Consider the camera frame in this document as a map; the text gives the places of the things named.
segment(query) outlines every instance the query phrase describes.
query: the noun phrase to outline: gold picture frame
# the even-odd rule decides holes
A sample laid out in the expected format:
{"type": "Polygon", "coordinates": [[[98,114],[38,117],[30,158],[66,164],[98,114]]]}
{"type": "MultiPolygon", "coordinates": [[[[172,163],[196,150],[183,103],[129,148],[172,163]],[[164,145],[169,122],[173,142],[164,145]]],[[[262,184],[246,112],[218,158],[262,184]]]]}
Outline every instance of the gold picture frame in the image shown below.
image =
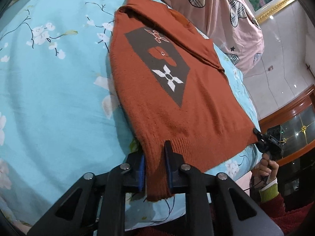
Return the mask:
{"type": "Polygon", "coordinates": [[[294,2],[295,0],[272,0],[267,3],[265,6],[255,11],[254,7],[250,3],[249,0],[244,0],[247,7],[252,11],[258,23],[261,24],[266,21],[270,16],[276,14],[280,10],[282,10],[285,6],[294,2]]]}
{"type": "Polygon", "coordinates": [[[285,6],[294,1],[295,0],[272,0],[255,12],[255,18],[257,19],[258,23],[261,24],[270,18],[270,16],[276,14],[278,11],[282,10],[285,6]]]}

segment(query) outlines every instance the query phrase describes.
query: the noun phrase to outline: human hand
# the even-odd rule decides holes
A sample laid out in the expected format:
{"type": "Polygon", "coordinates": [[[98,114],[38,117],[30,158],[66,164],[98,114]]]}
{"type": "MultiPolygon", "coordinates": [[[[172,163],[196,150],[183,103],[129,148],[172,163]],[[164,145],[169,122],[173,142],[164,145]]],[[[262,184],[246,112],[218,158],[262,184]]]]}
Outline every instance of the human hand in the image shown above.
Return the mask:
{"type": "Polygon", "coordinates": [[[279,165],[275,161],[270,160],[268,154],[263,154],[260,162],[252,170],[254,176],[254,187],[261,188],[266,184],[261,180],[262,176],[269,176],[267,184],[276,179],[278,173],[279,165]]]}
{"type": "Polygon", "coordinates": [[[278,173],[279,165],[277,162],[270,160],[268,154],[263,154],[262,159],[259,162],[258,175],[259,176],[269,176],[269,182],[276,179],[278,173]]]}

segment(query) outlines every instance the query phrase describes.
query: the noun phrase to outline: orange sweater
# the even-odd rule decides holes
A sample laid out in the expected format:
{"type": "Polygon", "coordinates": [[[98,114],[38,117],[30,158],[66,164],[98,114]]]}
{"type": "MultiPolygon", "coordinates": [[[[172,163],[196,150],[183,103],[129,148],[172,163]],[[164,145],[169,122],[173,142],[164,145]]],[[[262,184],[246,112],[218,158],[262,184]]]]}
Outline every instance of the orange sweater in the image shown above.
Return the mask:
{"type": "Polygon", "coordinates": [[[170,196],[165,140],[202,172],[257,141],[213,42],[166,5],[127,0],[115,13],[110,61],[119,99],[145,154],[148,200],[170,196]]]}

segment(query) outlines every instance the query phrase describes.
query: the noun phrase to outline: floral bedsheet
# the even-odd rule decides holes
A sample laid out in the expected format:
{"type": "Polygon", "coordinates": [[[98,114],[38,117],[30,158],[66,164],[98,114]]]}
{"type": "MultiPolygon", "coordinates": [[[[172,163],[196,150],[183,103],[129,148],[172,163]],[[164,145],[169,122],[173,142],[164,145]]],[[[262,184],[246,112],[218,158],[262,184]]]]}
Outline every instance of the floral bedsheet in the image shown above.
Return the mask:
{"type": "MultiPolygon", "coordinates": [[[[108,172],[137,150],[108,57],[114,12],[124,1],[19,0],[0,19],[0,208],[21,228],[82,174],[108,172]]],[[[236,99],[259,128],[242,73],[215,50],[236,99]]],[[[251,145],[207,173],[237,180],[260,157],[251,145]]],[[[126,195],[127,230],[184,213],[184,195],[154,203],[126,195]]]]}

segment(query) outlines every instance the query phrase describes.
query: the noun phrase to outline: finger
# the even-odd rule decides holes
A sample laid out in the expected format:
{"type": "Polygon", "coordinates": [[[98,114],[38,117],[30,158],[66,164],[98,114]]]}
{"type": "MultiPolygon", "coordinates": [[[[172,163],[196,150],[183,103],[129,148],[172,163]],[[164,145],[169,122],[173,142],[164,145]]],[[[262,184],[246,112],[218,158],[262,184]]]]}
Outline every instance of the finger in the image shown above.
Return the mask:
{"type": "Polygon", "coordinates": [[[259,170],[259,171],[258,171],[258,174],[259,174],[260,176],[269,176],[269,173],[267,173],[267,172],[265,172],[265,171],[262,171],[262,170],[259,170]]]}
{"type": "Polygon", "coordinates": [[[277,177],[279,164],[273,160],[269,162],[270,167],[272,167],[270,179],[275,179],[277,177]]]}
{"type": "Polygon", "coordinates": [[[264,153],[264,154],[262,155],[262,158],[263,158],[264,160],[269,160],[269,155],[266,154],[266,153],[264,153]]]}
{"type": "Polygon", "coordinates": [[[263,165],[263,166],[265,166],[265,167],[268,167],[269,162],[268,162],[267,160],[265,160],[265,159],[262,159],[262,160],[260,161],[260,164],[263,165]]]}
{"type": "Polygon", "coordinates": [[[262,170],[262,171],[264,171],[264,172],[266,172],[268,174],[271,173],[271,169],[269,169],[266,166],[263,166],[262,164],[259,165],[259,170],[262,170]]]}

